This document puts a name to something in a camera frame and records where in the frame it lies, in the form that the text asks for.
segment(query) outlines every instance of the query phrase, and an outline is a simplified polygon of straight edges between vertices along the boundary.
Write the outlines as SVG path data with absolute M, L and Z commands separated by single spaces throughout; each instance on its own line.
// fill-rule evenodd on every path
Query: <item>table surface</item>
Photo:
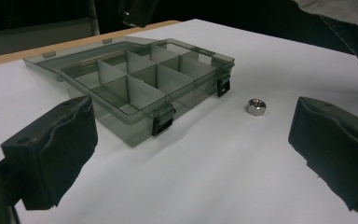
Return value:
M 358 223 L 287 141 L 299 96 L 358 116 L 354 56 L 199 20 L 132 35 L 235 58 L 231 90 L 135 148 L 97 121 L 95 153 L 59 206 L 18 203 L 22 223 Z M 266 102 L 264 116 L 245 111 L 253 98 Z M 0 144 L 68 99 L 23 61 L 1 64 Z

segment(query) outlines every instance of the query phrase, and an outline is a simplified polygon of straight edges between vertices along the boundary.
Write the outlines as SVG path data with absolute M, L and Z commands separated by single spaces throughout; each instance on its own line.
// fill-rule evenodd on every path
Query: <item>white table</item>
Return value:
M 136 148 L 97 122 L 96 151 L 59 206 L 26 211 L 18 203 L 22 223 L 358 224 L 358 213 L 287 141 L 299 96 L 358 116 L 354 56 L 198 20 L 135 36 L 170 37 L 235 58 L 231 90 Z M 264 116 L 245 111 L 253 98 L 266 102 Z M 0 144 L 68 99 L 63 83 L 23 61 L 1 64 Z

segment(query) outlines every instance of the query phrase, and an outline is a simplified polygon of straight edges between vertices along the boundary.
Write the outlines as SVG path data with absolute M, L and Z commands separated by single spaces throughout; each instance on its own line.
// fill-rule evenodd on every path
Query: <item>plastic organizer box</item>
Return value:
M 210 95 L 226 93 L 234 59 L 174 39 L 121 37 L 24 59 L 89 95 L 95 117 L 131 147 L 156 136 Z

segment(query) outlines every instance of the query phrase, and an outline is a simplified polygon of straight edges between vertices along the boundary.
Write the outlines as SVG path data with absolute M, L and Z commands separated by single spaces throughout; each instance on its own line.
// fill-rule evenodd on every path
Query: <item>hex nut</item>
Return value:
M 247 105 L 248 113 L 253 116 L 262 116 L 266 112 L 267 106 L 261 100 L 253 99 L 250 100 Z

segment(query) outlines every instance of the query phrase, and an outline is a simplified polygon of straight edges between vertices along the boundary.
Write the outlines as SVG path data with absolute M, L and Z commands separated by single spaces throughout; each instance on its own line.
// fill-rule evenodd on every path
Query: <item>metal nut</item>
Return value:
M 261 100 L 253 99 L 247 106 L 248 113 L 254 116 L 262 116 L 266 112 L 267 106 Z

